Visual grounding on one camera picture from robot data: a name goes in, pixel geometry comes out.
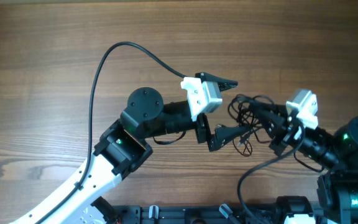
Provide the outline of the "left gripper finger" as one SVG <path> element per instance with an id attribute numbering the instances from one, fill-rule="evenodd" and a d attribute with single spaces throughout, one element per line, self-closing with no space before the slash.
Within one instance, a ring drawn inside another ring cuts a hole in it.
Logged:
<path id="1" fill-rule="evenodd" d="M 235 138 L 242 136 L 249 131 L 249 126 L 216 128 L 213 134 L 213 149 L 220 149 Z"/>
<path id="2" fill-rule="evenodd" d="M 238 86 L 238 81 L 228 80 L 214 76 L 210 73 L 200 72 L 195 74 L 195 78 L 200 78 L 202 82 L 215 82 L 218 84 L 219 91 L 226 91 Z"/>

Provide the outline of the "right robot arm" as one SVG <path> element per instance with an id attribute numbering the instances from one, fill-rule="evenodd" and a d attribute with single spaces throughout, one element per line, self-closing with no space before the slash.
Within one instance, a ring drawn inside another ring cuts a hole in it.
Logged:
<path id="1" fill-rule="evenodd" d="M 327 172 L 318 177 L 317 194 L 324 216 L 336 223 L 358 223 L 358 116 L 334 134 L 308 128 L 300 111 L 283 105 L 251 101 L 249 111 L 271 138 L 277 157 L 291 146 Z"/>

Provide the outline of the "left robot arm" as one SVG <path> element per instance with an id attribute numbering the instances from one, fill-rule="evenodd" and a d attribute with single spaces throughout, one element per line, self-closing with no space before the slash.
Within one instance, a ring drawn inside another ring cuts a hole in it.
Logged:
<path id="1" fill-rule="evenodd" d="M 247 131 L 247 128 L 223 126 L 212 133 L 206 117 L 221 106 L 221 92 L 237 85 L 234 80 L 197 73 L 181 82 L 187 99 L 169 104 L 165 104 L 161 94 L 153 88 L 136 89 L 119 119 L 101 135 L 90 159 L 16 222 L 116 223 L 119 217 L 102 195 L 149 158 L 152 148 L 147 138 L 195 130 L 197 142 L 207 143 L 213 152 Z"/>

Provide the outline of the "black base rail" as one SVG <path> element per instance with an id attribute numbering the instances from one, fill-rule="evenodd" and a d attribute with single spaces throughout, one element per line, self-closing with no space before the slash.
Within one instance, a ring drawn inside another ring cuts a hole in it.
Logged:
<path id="1" fill-rule="evenodd" d="M 135 205 L 119 205 L 111 208 L 106 223 L 115 224 L 232 224 L 232 223 L 261 223 L 258 219 L 249 218 L 238 208 L 225 215 L 219 207 L 160 207 L 152 205 L 140 207 Z"/>

